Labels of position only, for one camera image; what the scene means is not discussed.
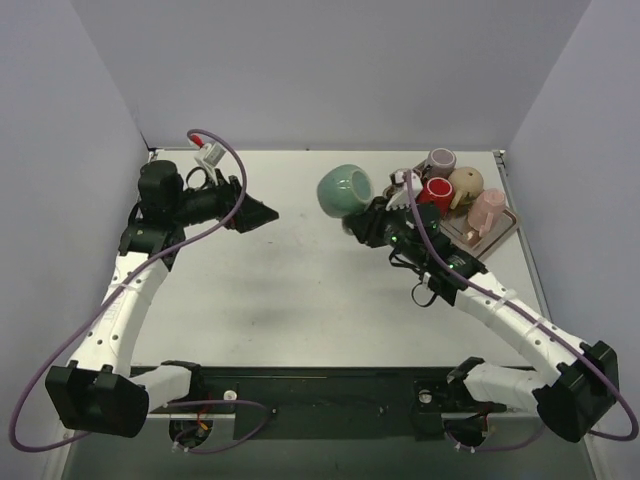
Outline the pink ceramic mug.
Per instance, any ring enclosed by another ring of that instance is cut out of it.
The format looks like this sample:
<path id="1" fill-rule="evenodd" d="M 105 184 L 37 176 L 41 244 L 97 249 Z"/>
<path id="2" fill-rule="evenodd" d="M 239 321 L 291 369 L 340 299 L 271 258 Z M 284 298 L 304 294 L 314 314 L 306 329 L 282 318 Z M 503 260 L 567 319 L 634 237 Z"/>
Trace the pink ceramic mug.
<path id="1" fill-rule="evenodd" d="M 467 215 L 469 226 L 484 238 L 506 208 L 506 195 L 496 188 L 484 190 Z"/>

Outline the green ceramic mug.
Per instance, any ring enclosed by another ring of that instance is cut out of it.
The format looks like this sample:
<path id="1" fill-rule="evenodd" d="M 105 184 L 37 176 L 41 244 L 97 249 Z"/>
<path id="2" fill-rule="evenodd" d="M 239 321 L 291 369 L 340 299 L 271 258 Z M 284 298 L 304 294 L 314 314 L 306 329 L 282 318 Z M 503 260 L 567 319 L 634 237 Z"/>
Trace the green ceramic mug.
<path id="1" fill-rule="evenodd" d="M 367 173 L 357 165 L 333 168 L 318 183 L 316 196 L 321 210 L 331 218 L 362 213 L 374 198 Z"/>

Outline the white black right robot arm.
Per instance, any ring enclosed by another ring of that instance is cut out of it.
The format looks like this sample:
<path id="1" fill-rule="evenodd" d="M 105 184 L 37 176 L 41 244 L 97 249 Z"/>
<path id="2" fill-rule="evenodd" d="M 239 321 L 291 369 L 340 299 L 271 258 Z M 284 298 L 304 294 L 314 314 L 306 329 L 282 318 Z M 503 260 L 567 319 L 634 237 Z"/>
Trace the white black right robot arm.
<path id="1" fill-rule="evenodd" d="M 421 205 L 418 212 L 415 218 L 408 208 L 388 210 L 374 201 L 343 225 L 363 245 L 391 247 L 436 296 L 480 321 L 532 367 L 524 372 L 468 359 L 450 374 L 449 402 L 459 409 L 490 402 L 535 412 L 560 438 L 581 440 L 616 402 L 615 350 L 602 341 L 590 345 L 539 315 L 441 232 L 435 207 Z"/>

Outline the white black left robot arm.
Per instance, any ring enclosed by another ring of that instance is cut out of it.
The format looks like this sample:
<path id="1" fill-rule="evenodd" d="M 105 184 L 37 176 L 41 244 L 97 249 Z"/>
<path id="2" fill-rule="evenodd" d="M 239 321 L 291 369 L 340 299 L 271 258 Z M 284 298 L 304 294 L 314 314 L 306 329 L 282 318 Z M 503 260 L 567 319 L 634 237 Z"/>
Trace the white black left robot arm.
<path id="1" fill-rule="evenodd" d="M 168 402 L 186 412 L 203 405 L 206 388 L 192 378 L 199 369 L 196 364 L 168 361 L 131 377 L 141 326 L 185 246 L 187 227 L 215 220 L 246 233 L 279 217 L 244 193 L 237 177 L 216 170 L 203 186 L 191 188 L 167 160 L 141 168 L 138 192 L 100 313 L 68 364 L 51 367 L 45 379 L 60 420 L 69 429 L 132 438 L 148 413 Z"/>

